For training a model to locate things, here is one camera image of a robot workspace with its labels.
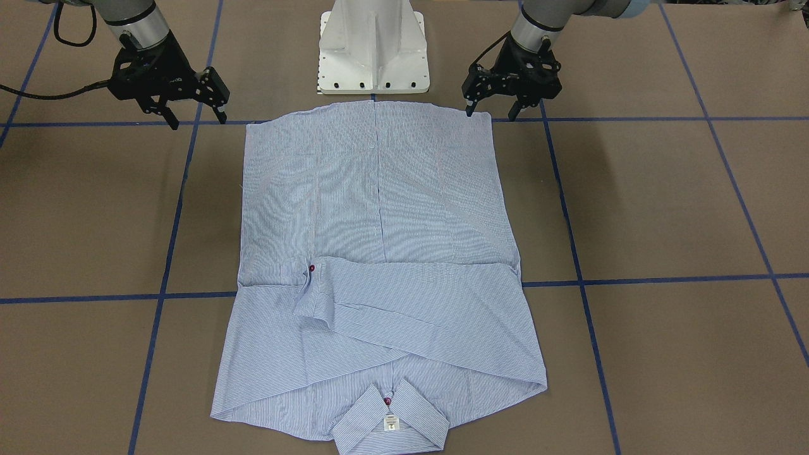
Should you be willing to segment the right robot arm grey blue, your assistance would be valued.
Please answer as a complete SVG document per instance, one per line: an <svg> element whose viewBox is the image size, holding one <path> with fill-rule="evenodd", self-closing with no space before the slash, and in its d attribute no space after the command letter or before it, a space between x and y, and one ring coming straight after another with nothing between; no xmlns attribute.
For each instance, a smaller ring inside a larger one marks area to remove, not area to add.
<svg viewBox="0 0 809 455"><path fill-rule="evenodd" d="M61 95L41 95L40 100L66 100L90 90L107 89L116 100L134 100L145 114L161 116L176 130L179 120L168 104L194 100L209 106L221 124L226 123L225 107L230 90L214 67L196 71L171 31L156 1L55 1L57 15L53 35L58 42L75 48L92 42L98 21L103 20L121 48L111 76ZM65 40L59 35L64 6L90 8L93 25L83 42Z"/></svg>

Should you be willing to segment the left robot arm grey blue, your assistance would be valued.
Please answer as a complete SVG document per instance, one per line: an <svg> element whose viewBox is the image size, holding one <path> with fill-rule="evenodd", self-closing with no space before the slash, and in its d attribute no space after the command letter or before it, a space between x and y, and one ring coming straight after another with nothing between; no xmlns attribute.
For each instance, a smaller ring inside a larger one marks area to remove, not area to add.
<svg viewBox="0 0 809 455"><path fill-rule="evenodd" d="M461 86L467 116L491 96L514 97L508 120L524 109L556 98L563 85L554 44L573 16L633 18L648 1L523 1L511 29L468 67Z"/></svg>

